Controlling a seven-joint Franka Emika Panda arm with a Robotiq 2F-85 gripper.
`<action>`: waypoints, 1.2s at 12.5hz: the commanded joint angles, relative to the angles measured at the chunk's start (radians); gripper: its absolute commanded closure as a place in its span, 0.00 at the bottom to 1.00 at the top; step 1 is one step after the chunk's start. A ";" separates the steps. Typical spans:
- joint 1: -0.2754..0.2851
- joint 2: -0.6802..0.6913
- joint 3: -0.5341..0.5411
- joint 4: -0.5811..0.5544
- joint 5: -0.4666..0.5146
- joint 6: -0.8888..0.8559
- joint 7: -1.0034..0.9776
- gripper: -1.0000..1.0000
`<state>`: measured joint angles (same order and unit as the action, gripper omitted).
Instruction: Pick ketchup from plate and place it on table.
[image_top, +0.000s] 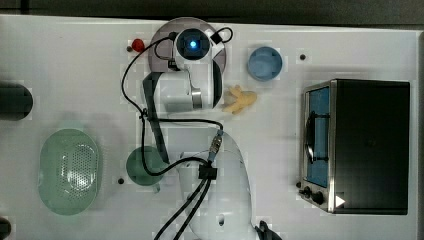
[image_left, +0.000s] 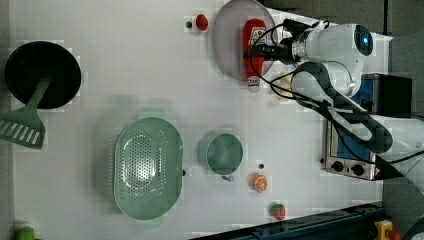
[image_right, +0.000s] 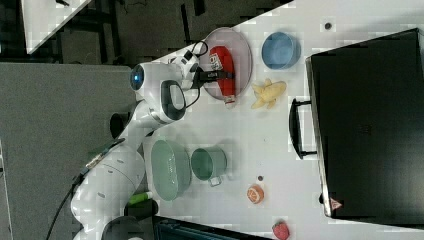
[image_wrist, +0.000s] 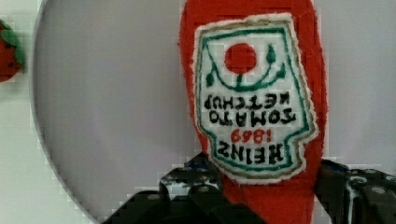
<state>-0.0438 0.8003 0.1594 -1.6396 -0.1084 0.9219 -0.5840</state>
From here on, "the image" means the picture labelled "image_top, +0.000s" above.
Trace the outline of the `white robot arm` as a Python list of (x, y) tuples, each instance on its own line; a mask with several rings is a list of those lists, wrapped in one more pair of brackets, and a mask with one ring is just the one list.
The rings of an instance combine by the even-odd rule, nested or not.
[[(222, 95), (222, 74), (214, 61), (224, 49), (217, 31), (198, 28), (172, 32), (168, 39), (175, 69), (152, 72), (143, 80), (147, 116), (159, 154), (168, 159), (161, 125), (162, 113), (212, 109)], [(251, 223), (251, 194), (246, 167), (235, 141), (218, 126), (209, 145), (184, 151), (170, 168), (180, 168), (186, 202), (178, 210), (187, 217), (173, 240), (190, 229), (200, 240), (259, 240)]]

